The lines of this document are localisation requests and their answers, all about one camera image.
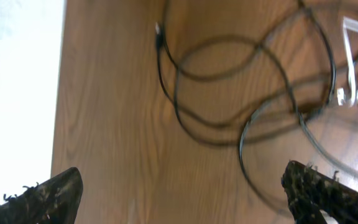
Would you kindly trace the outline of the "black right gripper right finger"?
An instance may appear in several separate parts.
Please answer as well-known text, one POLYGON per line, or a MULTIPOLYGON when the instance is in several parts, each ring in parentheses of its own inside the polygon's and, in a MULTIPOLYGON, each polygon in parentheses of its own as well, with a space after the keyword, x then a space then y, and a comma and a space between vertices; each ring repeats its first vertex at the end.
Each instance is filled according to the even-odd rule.
POLYGON ((358 223, 358 192, 298 161, 289 161, 281 185, 295 223, 358 223))

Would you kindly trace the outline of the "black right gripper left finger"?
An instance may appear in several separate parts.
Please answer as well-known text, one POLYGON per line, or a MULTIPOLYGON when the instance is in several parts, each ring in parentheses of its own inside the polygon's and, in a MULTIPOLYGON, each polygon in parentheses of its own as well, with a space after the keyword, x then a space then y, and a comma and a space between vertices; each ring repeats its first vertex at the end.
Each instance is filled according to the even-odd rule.
POLYGON ((71 167, 21 195, 3 195, 0 223, 74 224, 83 194, 78 168, 71 167))

